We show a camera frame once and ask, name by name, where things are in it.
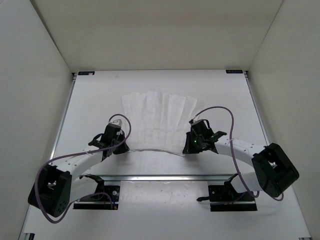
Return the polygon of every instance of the beige wall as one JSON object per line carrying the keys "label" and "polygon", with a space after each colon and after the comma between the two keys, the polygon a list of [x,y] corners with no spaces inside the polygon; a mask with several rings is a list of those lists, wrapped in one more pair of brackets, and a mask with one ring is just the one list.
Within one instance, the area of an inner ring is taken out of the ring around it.
{"label": "beige wall", "polygon": [[17,240],[72,75],[28,0],[0,0],[0,239]]}
{"label": "beige wall", "polygon": [[294,184],[309,230],[320,239],[320,1],[285,0],[249,79],[271,140],[300,172]]}
{"label": "beige wall", "polygon": [[282,0],[31,0],[72,71],[244,69]]}

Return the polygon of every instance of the white table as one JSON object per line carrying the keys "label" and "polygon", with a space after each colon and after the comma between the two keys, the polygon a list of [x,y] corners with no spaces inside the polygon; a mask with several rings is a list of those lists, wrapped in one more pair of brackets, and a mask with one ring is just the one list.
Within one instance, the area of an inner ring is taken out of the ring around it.
{"label": "white table", "polygon": [[[225,70],[96,71],[76,78],[55,156],[78,152],[104,131],[109,117],[122,113],[121,96],[161,91],[201,99],[206,107],[225,106],[234,114],[234,137],[265,145],[266,140],[244,74]],[[225,110],[201,115],[213,131],[229,132]],[[241,172],[252,168],[239,162]],[[113,155],[89,170],[101,175],[234,174],[231,158],[212,152],[180,157],[166,152]],[[290,187],[282,202],[262,193],[255,212],[210,212],[206,181],[121,182],[119,209],[70,209],[59,224],[30,207],[23,233],[35,240],[230,240],[310,237],[297,198]]]}

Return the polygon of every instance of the pleated white fabric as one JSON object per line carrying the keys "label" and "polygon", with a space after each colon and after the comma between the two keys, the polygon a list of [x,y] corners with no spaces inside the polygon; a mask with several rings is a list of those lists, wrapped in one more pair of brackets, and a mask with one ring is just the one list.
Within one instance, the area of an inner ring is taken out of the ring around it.
{"label": "pleated white fabric", "polygon": [[[122,108],[132,130],[126,143],[130,151],[164,151],[183,156],[189,121],[205,104],[190,96],[148,91],[122,96]],[[124,125],[126,132],[129,125]]]}

